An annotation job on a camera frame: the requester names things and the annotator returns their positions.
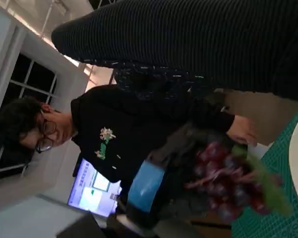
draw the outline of computer monitor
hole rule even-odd
[[[116,198],[120,192],[120,182],[109,182],[83,158],[68,204],[102,217],[108,217],[116,210]]]

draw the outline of black-framed glasses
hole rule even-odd
[[[42,153],[53,147],[54,141],[48,138],[48,136],[56,131],[56,124],[53,121],[44,119],[43,124],[39,126],[39,131],[43,135],[43,138],[38,140],[35,150],[38,153]]]

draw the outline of red grapes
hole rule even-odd
[[[246,206],[262,215],[271,213],[264,203],[262,184],[255,181],[246,158],[235,157],[220,143],[212,142],[196,153],[193,173],[197,181],[188,187],[207,193],[210,209],[223,220],[234,221]],[[282,185],[280,176],[272,177],[275,184]]]

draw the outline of person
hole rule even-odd
[[[202,96],[228,88],[298,100],[298,0],[123,0],[57,27],[52,42],[119,70],[118,85],[143,99],[162,84],[167,99],[191,85]]]
[[[122,189],[128,191],[150,151],[164,145],[167,136],[188,121],[240,143],[257,143],[249,119],[192,100],[190,94],[172,102],[141,101],[116,85],[90,89],[71,102],[70,113],[33,98],[17,99],[0,112],[0,138],[38,153],[72,139],[83,158],[110,182],[121,180]]]

